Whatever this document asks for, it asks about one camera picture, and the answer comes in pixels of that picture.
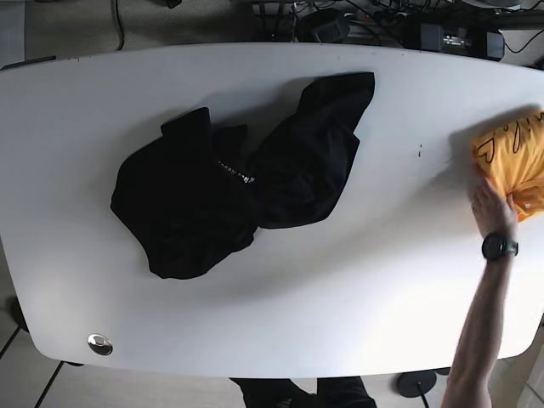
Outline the person's bare hand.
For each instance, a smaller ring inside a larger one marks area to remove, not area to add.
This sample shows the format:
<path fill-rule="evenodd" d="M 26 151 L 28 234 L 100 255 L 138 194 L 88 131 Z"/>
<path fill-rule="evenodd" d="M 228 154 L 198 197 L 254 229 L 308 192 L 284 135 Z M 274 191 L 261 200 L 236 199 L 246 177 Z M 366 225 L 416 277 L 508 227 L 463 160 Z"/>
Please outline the person's bare hand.
<path fill-rule="evenodd" d="M 500 233 L 515 240 L 518 214 L 513 198 L 499 194 L 482 175 L 474 176 L 469 189 L 469 199 L 475 222 L 483 238 L 491 233 Z"/>

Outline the person's bare forearm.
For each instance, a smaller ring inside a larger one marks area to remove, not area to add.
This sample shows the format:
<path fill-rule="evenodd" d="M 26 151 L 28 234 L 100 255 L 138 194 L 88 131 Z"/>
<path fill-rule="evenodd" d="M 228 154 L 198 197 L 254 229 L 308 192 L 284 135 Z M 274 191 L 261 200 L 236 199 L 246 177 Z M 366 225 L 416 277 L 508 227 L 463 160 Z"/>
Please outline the person's bare forearm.
<path fill-rule="evenodd" d="M 502 344 L 513 255 L 486 263 L 450 367 L 443 407 L 491 407 L 489 382 Z"/>

